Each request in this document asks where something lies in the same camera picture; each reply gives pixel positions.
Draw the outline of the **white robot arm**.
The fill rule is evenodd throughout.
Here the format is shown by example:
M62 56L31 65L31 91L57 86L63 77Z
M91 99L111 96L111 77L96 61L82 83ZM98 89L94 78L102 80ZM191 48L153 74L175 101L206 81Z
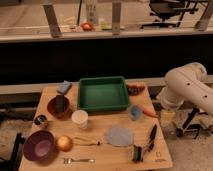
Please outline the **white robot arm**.
M201 123L213 129L213 89L203 83L206 76L206 68L198 62L173 68L166 73L157 99L166 110L177 110L185 100L190 101L209 115Z

